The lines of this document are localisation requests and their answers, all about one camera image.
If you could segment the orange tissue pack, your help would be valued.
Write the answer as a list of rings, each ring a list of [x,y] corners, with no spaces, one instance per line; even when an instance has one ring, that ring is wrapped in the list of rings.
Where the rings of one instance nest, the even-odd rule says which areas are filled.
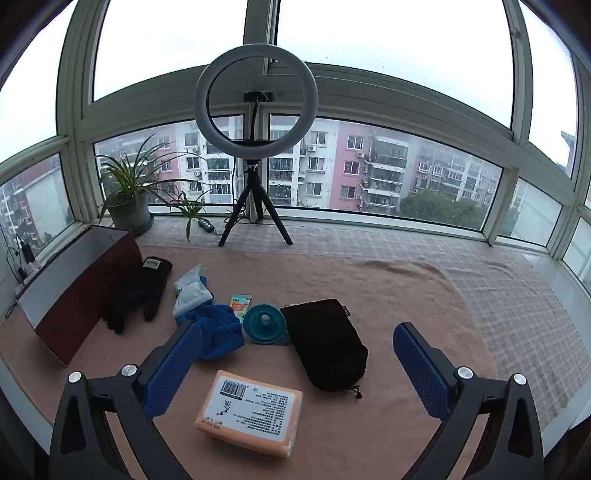
[[[300,390],[219,370],[194,427],[223,442],[287,459],[297,437],[303,399]]]

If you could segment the large potted spider plant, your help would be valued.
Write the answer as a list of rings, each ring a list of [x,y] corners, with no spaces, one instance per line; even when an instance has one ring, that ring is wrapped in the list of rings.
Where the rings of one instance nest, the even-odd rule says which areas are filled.
[[[154,143],[150,136],[142,140],[132,154],[125,151],[112,155],[96,154],[99,183],[103,189],[98,218],[109,216],[115,228],[138,237],[153,225],[154,214],[150,211],[153,200],[180,214],[164,205],[158,194],[161,191],[172,194],[182,191],[178,185],[186,180],[181,177],[165,178],[162,171],[164,166],[185,155],[167,148],[163,143]]]

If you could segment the teal silicone funnel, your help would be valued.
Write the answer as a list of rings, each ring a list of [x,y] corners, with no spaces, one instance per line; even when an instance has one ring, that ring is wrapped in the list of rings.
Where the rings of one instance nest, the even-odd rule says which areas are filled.
[[[259,345],[290,344],[287,320],[280,309],[270,304],[257,304],[249,307],[242,320],[242,328],[253,343]]]

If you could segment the small spider plant shoot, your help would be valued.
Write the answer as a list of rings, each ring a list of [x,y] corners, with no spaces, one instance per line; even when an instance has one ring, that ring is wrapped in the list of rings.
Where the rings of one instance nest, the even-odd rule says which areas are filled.
[[[161,191],[158,196],[164,205],[177,210],[185,218],[185,239],[190,242],[192,222],[198,220],[201,212],[205,210],[204,201],[202,201],[205,193],[198,194],[195,199],[190,199],[184,191],[177,194]]]

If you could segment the black fuzzy gloves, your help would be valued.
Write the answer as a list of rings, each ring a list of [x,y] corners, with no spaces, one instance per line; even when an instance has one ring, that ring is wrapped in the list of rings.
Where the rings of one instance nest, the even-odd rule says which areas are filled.
[[[101,309],[102,320],[109,330],[122,335],[127,318],[138,308],[145,322],[154,320],[172,271],[164,258],[148,256],[110,291]]]

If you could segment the black drawstring pouch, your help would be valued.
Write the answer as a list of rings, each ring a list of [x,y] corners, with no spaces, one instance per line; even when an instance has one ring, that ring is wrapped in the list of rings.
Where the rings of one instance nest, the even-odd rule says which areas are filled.
[[[288,305],[281,313],[311,384],[322,392],[351,391],[362,399],[359,382],[366,373],[369,349],[346,306],[332,298]]]

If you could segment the red storage box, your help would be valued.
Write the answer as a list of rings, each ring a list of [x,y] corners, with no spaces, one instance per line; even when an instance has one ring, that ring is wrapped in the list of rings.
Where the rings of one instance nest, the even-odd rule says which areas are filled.
[[[141,263],[131,232],[91,226],[41,268],[17,303],[35,334],[67,365],[101,319],[112,288]]]

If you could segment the white power strip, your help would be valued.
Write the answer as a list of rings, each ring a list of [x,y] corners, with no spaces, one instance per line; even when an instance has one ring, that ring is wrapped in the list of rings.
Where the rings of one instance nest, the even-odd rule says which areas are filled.
[[[15,295],[19,296],[25,288],[36,278],[40,272],[40,264],[37,260],[26,263],[17,269],[17,277],[19,278],[19,285],[15,289]]]

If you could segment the pink blanket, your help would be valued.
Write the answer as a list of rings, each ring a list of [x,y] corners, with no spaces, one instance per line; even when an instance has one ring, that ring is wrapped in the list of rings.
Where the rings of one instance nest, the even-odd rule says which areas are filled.
[[[246,345],[185,377],[160,433],[195,479],[399,479],[432,435],[430,417],[393,351],[398,323],[410,321],[457,365],[484,377],[496,367],[451,281],[426,263],[354,260],[293,252],[146,246],[172,263],[178,278],[200,266],[219,303],[249,294],[281,307],[335,298],[349,309],[370,355],[359,393],[315,389],[290,346]],[[287,459],[235,447],[197,431],[194,421],[218,371],[300,390],[297,440]]]

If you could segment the black charger plug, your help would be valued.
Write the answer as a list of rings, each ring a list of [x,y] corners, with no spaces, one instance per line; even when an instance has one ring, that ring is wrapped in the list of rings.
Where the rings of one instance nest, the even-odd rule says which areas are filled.
[[[26,264],[31,264],[35,261],[35,256],[29,243],[22,243],[21,251]]]

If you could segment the light blue wipes packet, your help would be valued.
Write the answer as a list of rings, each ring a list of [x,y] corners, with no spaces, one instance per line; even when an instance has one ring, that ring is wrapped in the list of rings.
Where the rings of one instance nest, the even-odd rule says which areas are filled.
[[[201,265],[193,267],[173,283],[176,295],[172,310],[174,318],[179,318],[186,312],[213,299],[213,295],[205,283],[206,281],[201,278]]]

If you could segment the blue knitted cloth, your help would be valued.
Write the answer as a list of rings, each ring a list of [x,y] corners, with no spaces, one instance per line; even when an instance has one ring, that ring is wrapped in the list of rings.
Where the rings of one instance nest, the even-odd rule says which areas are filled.
[[[197,323],[201,329],[197,360],[218,360],[245,346],[242,324],[228,305],[205,302],[181,314],[176,323],[180,325],[187,320]]]

